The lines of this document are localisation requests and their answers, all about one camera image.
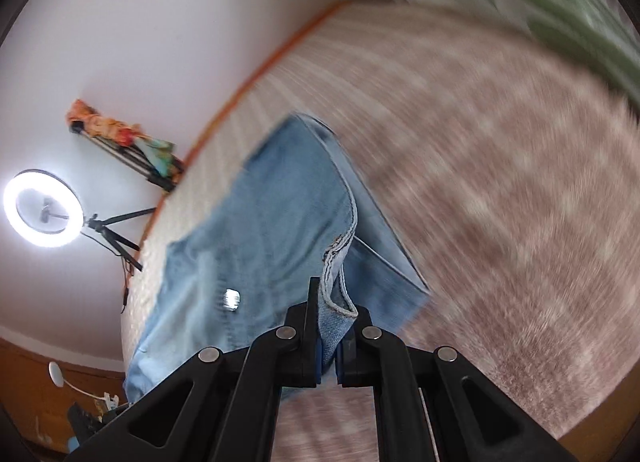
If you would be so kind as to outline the light blue denim pants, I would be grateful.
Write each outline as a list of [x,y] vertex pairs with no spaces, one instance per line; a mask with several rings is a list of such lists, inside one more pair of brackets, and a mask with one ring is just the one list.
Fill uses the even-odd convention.
[[204,347],[250,346],[306,300],[311,279],[325,366],[360,308],[396,332],[428,295],[334,133],[294,113],[245,161],[209,217],[168,246],[127,398],[140,400]]

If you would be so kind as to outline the small black tripod stand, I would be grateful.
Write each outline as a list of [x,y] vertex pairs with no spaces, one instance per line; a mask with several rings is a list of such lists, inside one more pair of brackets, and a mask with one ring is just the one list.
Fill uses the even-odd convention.
[[132,211],[131,213],[113,216],[107,219],[99,219],[97,214],[93,214],[85,220],[85,226],[106,240],[106,243],[114,249],[116,254],[134,270],[142,271],[142,263],[134,253],[141,251],[141,245],[137,242],[129,240],[122,234],[116,232],[113,226],[118,223],[134,220],[141,217],[151,216],[155,213],[155,208],[142,209],[141,211]]

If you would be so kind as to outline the pink checkered bed blanket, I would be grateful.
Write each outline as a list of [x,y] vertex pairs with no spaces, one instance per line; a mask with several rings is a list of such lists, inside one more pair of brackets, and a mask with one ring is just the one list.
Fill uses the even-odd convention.
[[[582,461],[638,459],[639,128],[512,30],[356,4],[294,63],[431,290],[400,331],[456,347]],[[131,356],[160,288],[130,291]]]

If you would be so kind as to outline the white desk lamp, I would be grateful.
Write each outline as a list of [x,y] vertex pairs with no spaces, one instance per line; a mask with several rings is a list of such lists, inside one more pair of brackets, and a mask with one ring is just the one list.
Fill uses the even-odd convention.
[[63,369],[56,361],[48,363],[48,374],[55,387],[68,388],[78,395],[103,402],[115,408],[125,402],[120,396],[120,379],[103,373]]

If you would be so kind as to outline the folded silver tripod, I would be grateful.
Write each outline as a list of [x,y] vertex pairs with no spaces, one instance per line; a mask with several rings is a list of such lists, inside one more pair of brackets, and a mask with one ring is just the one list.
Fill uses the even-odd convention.
[[177,180],[169,177],[163,177],[157,169],[152,165],[144,153],[136,147],[121,147],[113,141],[102,137],[92,137],[85,130],[82,122],[73,122],[70,124],[70,132],[75,135],[82,136],[96,147],[106,152],[108,155],[117,159],[120,163],[126,165],[136,173],[145,177],[146,181],[160,187],[165,192],[171,192],[177,185]]

